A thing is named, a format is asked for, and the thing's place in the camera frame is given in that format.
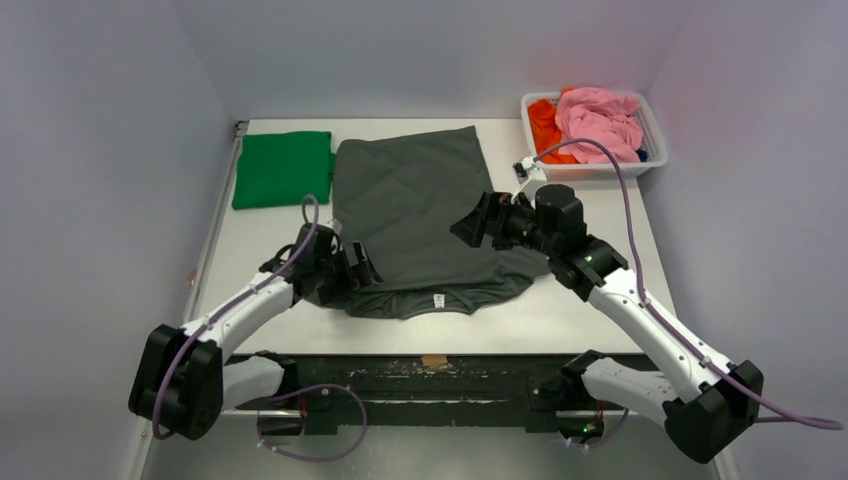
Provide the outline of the dark grey t-shirt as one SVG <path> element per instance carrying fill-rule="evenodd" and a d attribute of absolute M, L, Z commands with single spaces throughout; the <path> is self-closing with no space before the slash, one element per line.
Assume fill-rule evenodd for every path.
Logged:
<path fill-rule="evenodd" d="M 409 319 L 470 315 L 521 295 L 549 274 L 543 256 L 473 249 L 449 231 L 492 190 L 472 126 L 343 141 L 336 152 L 333 217 L 345 245 L 364 244 L 383 282 L 329 307 L 352 317 Z"/>

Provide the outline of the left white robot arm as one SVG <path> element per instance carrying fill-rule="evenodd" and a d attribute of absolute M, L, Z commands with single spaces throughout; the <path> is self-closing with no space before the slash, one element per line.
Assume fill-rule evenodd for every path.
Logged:
<path fill-rule="evenodd" d="M 129 411 L 151 421 L 158 439 L 177 434 L 197 440 L 223 412 L 300 399 L 293 360 L 268 351 L 234 360 L 235 350 L 309 297 L 326 306 L 382 282 L 363 242 L 345 244 L 330 227 L 304 224 L 296 241 L 263 262 L 230 299 L 181 327 L 162 324 L 151 331 Z"/>

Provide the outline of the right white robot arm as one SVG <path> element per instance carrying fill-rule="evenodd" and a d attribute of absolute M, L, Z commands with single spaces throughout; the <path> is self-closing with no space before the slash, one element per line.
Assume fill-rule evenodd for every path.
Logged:
<path fill-rule="evenodd" d="M 689 459 L 707 464 L 751 427 L 764 375 L 751 361 L 731 361 L 702 342 L 651 294 L 609 243 L 587 230 L 575 191 L 547 185 L 524 194 L 485 193 L 450 228 L 478 248 L 489 237 L 497 250 L 524 247 L 544 255 L 555 279 L 618 325 L 658 368 L 637 371 L 594 351 L 563 370 L 574 388 L 662 426 Z"/>

